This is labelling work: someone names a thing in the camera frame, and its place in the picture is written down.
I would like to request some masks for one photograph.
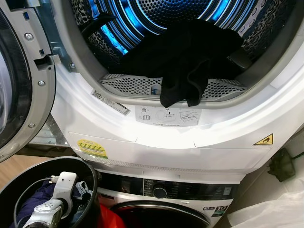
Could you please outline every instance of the washing machine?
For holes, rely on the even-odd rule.
[[[51,113],[81,158],[130,179],[123,191],[100,186],[109,206],[173,203],[214,225],[235,185],[304,123],[303,9],[302,0],[1,1],[0,161]],[[234,80],[209,79],[197,106],[162,107],[162,78],[109,73],[145,34],[191,19],[237,31],[245,55],[231,61],[250,62]],[[140,192],[125,190],[133,178]]]

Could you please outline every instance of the screw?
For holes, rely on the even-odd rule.
[[[33,40],[34,39],[34,36],[30,33],[26,33],[24,34],[24,37],[26,40],[30,41],[30,40]]]
[[[38,85],[39,85],[39,86],[45,86],[46,83],[45,83],[44,81],[38,81]]]
[[[74,63],[70,63],[70,68],[75,68],[75,64]]]

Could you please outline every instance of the black cloth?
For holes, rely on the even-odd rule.
[[[243,39],[233,30],[200,19],[180,22],[163,35],[145,36],[121,59],[119,73],[162,77],[160,99],[164,107],[184,99],[189,107],[195,106],[209,78],[227,78],[225,67],[236,73],[227,57],[242,44]]]

